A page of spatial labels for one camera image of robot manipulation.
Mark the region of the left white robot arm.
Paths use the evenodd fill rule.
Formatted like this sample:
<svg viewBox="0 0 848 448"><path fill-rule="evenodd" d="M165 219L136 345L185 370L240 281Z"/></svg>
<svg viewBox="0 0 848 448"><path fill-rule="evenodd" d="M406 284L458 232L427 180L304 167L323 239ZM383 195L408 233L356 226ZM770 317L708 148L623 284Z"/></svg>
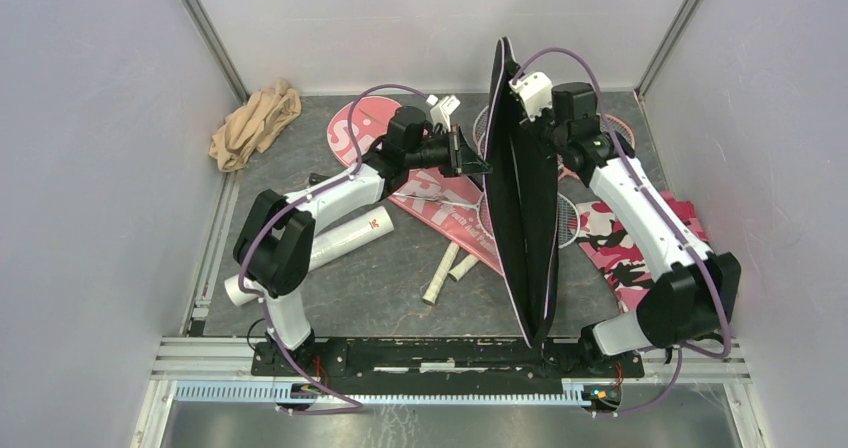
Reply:
<svg viewBox="0 0 848 448"><path fill-rule="evenodd" d="M384 135L371 143L357 165L309 188L281 195L261 192L254 200L233 248L240 290L262 299L275 360L290 375L306 373L314 362L312 336L299 287L306 278L313 241L327 226L401 190L412 172L435 169L442 176L488 174L485 163L450 117L455 96L437 99L424 112L398 108Z"/></svg>

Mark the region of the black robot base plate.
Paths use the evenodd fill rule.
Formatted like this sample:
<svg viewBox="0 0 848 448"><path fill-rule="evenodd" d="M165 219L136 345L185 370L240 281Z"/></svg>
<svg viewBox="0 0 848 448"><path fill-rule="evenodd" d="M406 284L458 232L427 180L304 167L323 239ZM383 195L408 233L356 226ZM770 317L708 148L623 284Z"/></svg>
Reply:
<svg viewBox="0 0 848 448"><path fill-rule="evenodd" d="M250 343L256 377L317 376L330 389L356 395L557 394L565 380L592 384L637 379L641 357L592 358L571 339L529 348L519 338L346 338L307 342L288 363L270 340Z"/></svg>

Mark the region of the white shuttlecock tube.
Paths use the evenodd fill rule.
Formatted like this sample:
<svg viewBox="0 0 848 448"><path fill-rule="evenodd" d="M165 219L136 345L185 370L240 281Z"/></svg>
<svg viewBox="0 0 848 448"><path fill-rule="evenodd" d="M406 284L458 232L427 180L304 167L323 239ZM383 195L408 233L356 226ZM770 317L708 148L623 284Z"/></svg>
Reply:
<svg viewBox="0 0 848 448"><path fill-rule="evenodd" d="M387 210L378 206L371 211L321 233L313 242L308 271L311 272L336 260L394 230ZM235 306L242 306L258 298L257 291L263 289L256 279L244 280L247 292L240 289L238 276L224 281L225 291Z"/></svg>

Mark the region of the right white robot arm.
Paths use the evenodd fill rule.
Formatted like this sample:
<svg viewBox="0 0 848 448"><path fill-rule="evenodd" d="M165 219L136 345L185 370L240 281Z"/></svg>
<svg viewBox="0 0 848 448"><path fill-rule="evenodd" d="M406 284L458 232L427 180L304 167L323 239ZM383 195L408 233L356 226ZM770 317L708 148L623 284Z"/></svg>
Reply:
<svg viewBox="0 0 848 448"><path fill-rule="evenodd" d="M543 145L611 209L653 282L636 309L599 322L583 335L577 350L580 368L602 376L619 354L650 347L680 346L728 357L732 298L741 276L736 257L714 252L675 215L632 146L603 115L590 84L553 85L536 74L515 83L513 92Z"/></svg>

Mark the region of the black sport racket bag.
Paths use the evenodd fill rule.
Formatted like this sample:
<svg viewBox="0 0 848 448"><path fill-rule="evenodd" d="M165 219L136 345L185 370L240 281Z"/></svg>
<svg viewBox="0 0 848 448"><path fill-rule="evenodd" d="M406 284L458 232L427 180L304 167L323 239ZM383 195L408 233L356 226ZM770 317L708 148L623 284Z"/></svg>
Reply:
<svg viewBox="0 0 848 448"><path fill-rule="evenodd" d="M480 147L492 168L483 186L503 280L524 343L538 349L555 314L557 195L551 153L526 126L510 86L518 68L511 40L499 38Z"/></svg>

